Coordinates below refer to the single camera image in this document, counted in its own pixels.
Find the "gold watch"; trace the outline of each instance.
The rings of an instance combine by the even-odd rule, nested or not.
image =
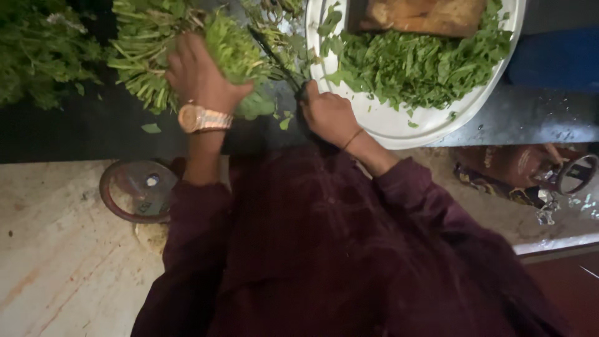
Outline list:
[[[179,110],[179,125],[186,133],[195,131],[228,130],[233,123],[233,116],[205,109],[193,104],[185,104]]]

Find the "marble floor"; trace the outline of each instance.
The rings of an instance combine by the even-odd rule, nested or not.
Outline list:
[[[599,241],[597,183],[565,198],[555,225],[539,225],[534,208],[461,185],[447,149],[399,154],[430,167],[436,182],[518,253]],[[157,252],[164,231],[136,231],[106,209],[98,180],[110,163],[0,166],[0,336],[129,335],[163,272]]]

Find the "maroon sweater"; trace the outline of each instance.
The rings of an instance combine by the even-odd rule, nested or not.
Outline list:
[[[562,336],[512,247],[407,159],[274,153],[173,189],[165,272],[132,336]]]

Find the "dark countertop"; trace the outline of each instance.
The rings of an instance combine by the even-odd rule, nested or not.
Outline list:
[[[103,42],[114,37],[110,1],[83,2],[99,13],[97,22],[86,22],[90,31]],[[529,0],[523,34],[598,24],[596,13],[599,2],[594,0]],[[185,155],[186,137],[176,116],[145,112],[123,85],[111,84],[117,78],[113,70],[100,70],[106,85],[87,84],[84,97],[73,90],[74,94],[63,101],[63,110],[43,111],[27,101],[1,109],[0,163]],[[278,83],[274,92],[279,112],[296,110],[292,92],[284,83]],[[597,115],[596,95],[516,88],[503,80],[469,123],[430,146],[597,142]],[[161,128],[160,134],[147,134],[140,128],[154,122]],[[287,131],[278,123],[271,116],[251,122],[236,120],[223,152],[251,154],[308,141],[296,118]]]

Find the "thin bracelet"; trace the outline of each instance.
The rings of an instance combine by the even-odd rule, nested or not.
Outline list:
[[[349,146],[349,143],[351,143],[354,138],[356,138],[360,133],[362,133],[362,131],[364,131],[364,129],[360,128],[360,130],[358,130],[358,132],[356,132],[356,133],[353,134],[352,138],[350,138],[349,141],[347,142],[347,144],[345,144],[345,146],[343,146],[343,150],[344,151]]]

